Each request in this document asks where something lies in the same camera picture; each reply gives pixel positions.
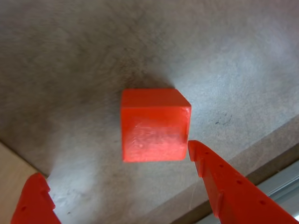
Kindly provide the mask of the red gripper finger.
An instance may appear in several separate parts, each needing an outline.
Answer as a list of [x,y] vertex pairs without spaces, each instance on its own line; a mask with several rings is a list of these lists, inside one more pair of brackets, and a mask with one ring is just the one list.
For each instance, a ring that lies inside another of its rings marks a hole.
[[222,224],[296,224],[298,221],[197,140],[188,141],[191,161],[204,181],[215,217]]
[[40,173],[31,175],[24,184],[10,223],[60,224],[49,192],[46,179]]

